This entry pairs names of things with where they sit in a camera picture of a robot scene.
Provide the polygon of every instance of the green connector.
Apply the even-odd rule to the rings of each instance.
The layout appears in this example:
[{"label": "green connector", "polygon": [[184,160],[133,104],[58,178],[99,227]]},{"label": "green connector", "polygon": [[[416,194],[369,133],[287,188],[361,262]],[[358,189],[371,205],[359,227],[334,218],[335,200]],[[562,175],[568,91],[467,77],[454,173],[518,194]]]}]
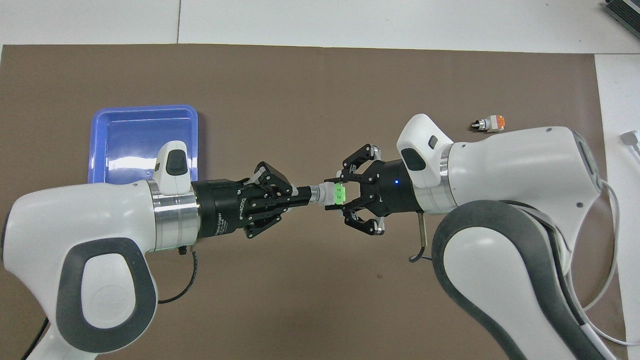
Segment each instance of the green connector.
[{"label": "green connector", "polygon": [[342,203],[347,199],[347,190],[340,183],[334,184],[333,186],[333,201],[336,205],[342,205]]}]

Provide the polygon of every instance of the blue tray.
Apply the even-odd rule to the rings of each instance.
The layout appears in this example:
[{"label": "blue tray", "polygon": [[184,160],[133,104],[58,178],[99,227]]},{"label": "blue tray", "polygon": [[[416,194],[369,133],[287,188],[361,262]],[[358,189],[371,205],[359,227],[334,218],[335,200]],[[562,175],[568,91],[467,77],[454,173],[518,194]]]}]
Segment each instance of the blue tray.
[{"label": "blue tray", "polygon": [[191,180],[198,179],[198,113],[189,105],[107,108],[93,116],[89,183],[128,184],[151,179],[160,148],[187,145]]}]

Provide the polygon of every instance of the brown mat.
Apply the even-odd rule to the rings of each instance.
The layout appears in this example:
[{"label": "brown mat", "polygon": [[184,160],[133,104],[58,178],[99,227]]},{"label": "brown mat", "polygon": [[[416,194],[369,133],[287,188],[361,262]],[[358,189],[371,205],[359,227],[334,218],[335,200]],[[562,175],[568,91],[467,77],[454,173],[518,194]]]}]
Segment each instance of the brown mat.
[{"label": "brown mat", "polygon": [[[318,184],[367,142],[383,159],[398,158],[398,135],[422,112],[454,141],[484,138],[468,125],[493,113],[507,118],[508,131],[568,126],[586,138],[605,174],[592,55],[236,45],[6,45],[3,52],[2,214],[25,193],[85,182],[92,116],[112,106],[195,107],[201,179],[238,180],[264,160],[296,185]],[[441,218],[428,217],[429,237]],[[606,277],[611,229],[600,199],[575,256],[584,302]],[[201,241],[193,289],[160,305],[133,345],[100,358],[505,359],[441,289],[431,264],[407,262],[418,248],[415,214],[392,215],[386,235],[369,237],[315,204],[254,240],[238,231]],[[148,260],[161,298],[187,283],[188,256],[171,250]],[[592,314],[624,335],[617,281]],[[2,268],[0,358],[19,358],[43,319]]]}]

